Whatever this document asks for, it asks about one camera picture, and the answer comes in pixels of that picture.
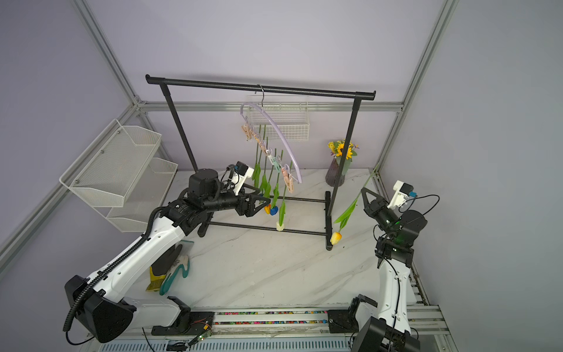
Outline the yellow tulip group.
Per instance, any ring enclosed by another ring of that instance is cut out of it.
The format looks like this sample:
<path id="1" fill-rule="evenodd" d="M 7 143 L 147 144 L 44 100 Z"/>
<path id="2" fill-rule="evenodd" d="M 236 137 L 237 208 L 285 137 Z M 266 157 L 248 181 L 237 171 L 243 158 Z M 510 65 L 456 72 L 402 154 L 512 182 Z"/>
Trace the yellow tulip group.
<path id="1" fill-rule="evenodd" d="M 262 176 L 262 190 L 263 190 L 263 196 L 270 199 L 271 185 L 268 181 L 267 171 L 268 171 L 268 162 L 270 161 L 271 158 L 271 150 L 268 147 L 268 142 L 269 139 L 266 138 L 265 169 L 264 169 L 264 174 Z"/>

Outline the blue tulip group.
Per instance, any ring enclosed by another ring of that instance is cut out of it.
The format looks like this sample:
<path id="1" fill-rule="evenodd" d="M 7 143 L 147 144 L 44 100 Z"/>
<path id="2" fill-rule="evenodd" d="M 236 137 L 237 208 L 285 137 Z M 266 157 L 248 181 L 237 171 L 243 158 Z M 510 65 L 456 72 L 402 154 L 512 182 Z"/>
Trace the blue tulip group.
<path id="1" fill-rule="evenodd" d="M 277 200 L 279 198 L 279 176 L 281 173 L 281 159 L 277 156 L 277 150 L 274 151 L 274 169 L 277 171 L 277 181 L 275 187 L 273 188 L 273 199 L 271 203 L 270 215 L 274 216 L 278 213 L 279 208 L 277 207 Z"/>
<path id="2" fill-rule="evenodd" d="M 267 136 L 265 137 L 265 141 L 266 141 L 265 159 L 271 164 L 271 171 L 268 177 L 266 177 L 266 173 L 264 173 L 264 175 L 262 176 L 262 189 L 263 189 L 263 195 L 271 201 L 271 203 L 265 207 L 265 212 L 268 215 L 274 216 L 278 211 L 276 202 L 279 193 L 276 186 L 275 187 L 271 186 L 271 177 L 274 174 L 274 170 L 278 167 L 276 160 L 277 150 L 274 150 L 274 153 L 272 153 L 271 149 L 268 147 L 269 138 Z"/>

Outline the white tulip group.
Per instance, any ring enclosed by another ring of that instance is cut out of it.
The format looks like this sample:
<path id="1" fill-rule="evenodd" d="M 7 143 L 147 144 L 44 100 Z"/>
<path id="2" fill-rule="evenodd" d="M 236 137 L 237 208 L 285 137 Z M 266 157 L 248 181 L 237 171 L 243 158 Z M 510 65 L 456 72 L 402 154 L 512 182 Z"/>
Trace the white tulip group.
<path id="1" fill-rule="evenodd" d="M 256 187 L 256 188 L 259 187 L 259 173 L 260 173 L 259 157 L 261 157 L 261 147 L 260 147 L 260 132 L 261 131 L 262 131 L 262 126 L 259 126 L 259 130 L 255 134 L 255 140 L 257 141 L 257 148 L 256 148 L 256 155 L 255 155 L 254 171 L 253 171 L 253 174 L 252 174 L 252 183 L 253 183 L 253 186 Z"/>
<path id="2" fill-rule="evenodd" d="M 285 205 L 285 198 L 286 198 L 286 194 L 287 192 L 292 193 L 293 189 L 294 189 L 294 185 L 293 185 L 293 176 L 291 174 L 291 169 L 293 166 L 293 162 L 291 161 L 289 165 L 285 164 L 285 166 L 282 168 L 282 175 L 284 178 L 284 191 L 283 191 L 283 195 L 282 195 L 282 203 L 281 206 L 279 208 L 279 218 L 278 218 L 278 222 L 277 222 L 277 231 L 281 232 L 284 230 L 284 217 L 285 217 L 285 213 L 286 213 L 286 205 Z"/>

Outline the pale yellow tulip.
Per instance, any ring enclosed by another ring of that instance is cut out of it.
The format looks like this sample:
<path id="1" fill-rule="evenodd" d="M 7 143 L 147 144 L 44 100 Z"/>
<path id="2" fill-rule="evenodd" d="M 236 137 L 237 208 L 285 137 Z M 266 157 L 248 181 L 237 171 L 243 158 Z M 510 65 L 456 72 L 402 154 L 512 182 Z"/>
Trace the pale yellow tulip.
<path id="1" fill-rule="evenodd" d="M 360 188 L 359 193 L 357 194 L 356 198 L 354 199 L 354 201 L 347 207 L 347 209 L 337 218 L 337 220 L 334 222 L 335 224 L 339 225 L 339 229 L 338 231 L 334 232 L 329 240 L 329 243 L 331 245 L 336 245 L 337 243 L 339 243 L 342 240 L 342 234 L 341 232 L 345 229 L 347 223 L 349 222 L 350 217 L 352 216 L 353 212 L 356 209 L 357 203 L 359 201 L 360 196 L 362 195 L 362 189 L 365 188 L 367 186 L 367 184 L 369 183 L 370 180 L 373 179 L 373 177 L 375 176 L 377 172 L 377 168 L 375 168 L 374 170 L 371 171 L 371 173 L 369 174 L 368 178 L 366 179 L 366 181 L 364 182 L 363 186 Z"/>

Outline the lilac clip hanger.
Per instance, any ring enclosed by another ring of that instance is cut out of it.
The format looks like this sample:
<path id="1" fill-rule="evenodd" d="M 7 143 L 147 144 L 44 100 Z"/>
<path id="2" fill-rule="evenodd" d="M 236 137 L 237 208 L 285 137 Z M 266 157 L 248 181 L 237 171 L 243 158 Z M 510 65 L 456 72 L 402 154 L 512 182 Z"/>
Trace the lilac clip hanger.
<path id="1" fill-rule="evenodd" d="M 246 101 L 240 105 L 243 133 L 254 140 L 258 161 L 265 159 L 274 173 L 284 179 L 289 192 L 303 183 L 294 142 L 309 140 L 309 112 L 306 103 Z"/>

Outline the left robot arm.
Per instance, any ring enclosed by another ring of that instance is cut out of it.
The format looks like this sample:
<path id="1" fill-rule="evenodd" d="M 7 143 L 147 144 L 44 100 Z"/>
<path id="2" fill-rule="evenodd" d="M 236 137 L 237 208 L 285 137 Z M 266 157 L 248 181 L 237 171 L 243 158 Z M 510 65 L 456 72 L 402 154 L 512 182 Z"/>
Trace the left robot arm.
<path id="1" fill-rule="evenodd" d="M 135 281 L 152 264 L 180 243 L 211 214 L 234 210 L 252 217 L 270 204 L 258 188 L 246 183 L 254 170 L 238 162 L 227 167 L 227 180 L 211 169 L 201 169 L 189 178 L 189 186 L 177 199 L 155 208 L 146 230 L 110 263 L 89 277 L 72 277 L 65 284 L 70 309 L 62 330 L 69 333 L 73 321 L 100 343 L 108 343 L 129 329 L 151 326 L 164 334 L 185 334 L 195 325 L 191 309 L 180 299 L 141 303 L 125 300 Z"/>

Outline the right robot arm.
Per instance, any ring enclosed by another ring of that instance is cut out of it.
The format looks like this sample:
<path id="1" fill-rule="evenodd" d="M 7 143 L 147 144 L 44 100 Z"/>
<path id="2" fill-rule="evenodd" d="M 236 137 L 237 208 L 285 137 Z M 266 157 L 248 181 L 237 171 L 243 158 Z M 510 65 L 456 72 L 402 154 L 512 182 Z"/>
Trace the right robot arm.
<path id="1" fill-rule="evenodd" d="M 380 275 L 380 296 L 375 301 L 359 294 L 349 308 L 358 330 L 350 340 L 352 351 L 420 351 L 421 343 L 408 322 L 407 286 L 413 266 L 413 243 L 428 224 L 419 211 L 401 215 L 381 195 L 361 190 L 364 212 L 383 232 L 376 239 L 375 256 Z"/>

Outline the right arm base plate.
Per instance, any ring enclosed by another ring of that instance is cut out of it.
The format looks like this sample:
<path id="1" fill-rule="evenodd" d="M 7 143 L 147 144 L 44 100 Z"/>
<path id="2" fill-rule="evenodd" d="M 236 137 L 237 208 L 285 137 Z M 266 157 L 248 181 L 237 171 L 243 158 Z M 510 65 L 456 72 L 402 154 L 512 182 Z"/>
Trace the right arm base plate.
<path id="1" fill-rule="evenodd" d="M 373 312 L 377 312 L 378 302 L 359 294 L 354 297 L 346 309 L 327 311 L 328 327 L 331 334 L 359 332 L 369 321 Z"/>

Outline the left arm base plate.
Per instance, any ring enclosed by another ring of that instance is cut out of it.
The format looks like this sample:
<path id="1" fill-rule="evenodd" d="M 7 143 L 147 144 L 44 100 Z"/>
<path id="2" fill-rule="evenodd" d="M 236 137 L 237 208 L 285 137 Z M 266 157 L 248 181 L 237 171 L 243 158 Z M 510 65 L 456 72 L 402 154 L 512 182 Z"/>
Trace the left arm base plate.
<path id="1" fill-rule="evenodd" d="M 211 330 L 214 312 L 192 311 L 190 306 L 175 296 L 168 296 L 167 299 L 180 308 L 180 313 L 171 326 L 152 327 L 152 336 L 199 336 Z"/>

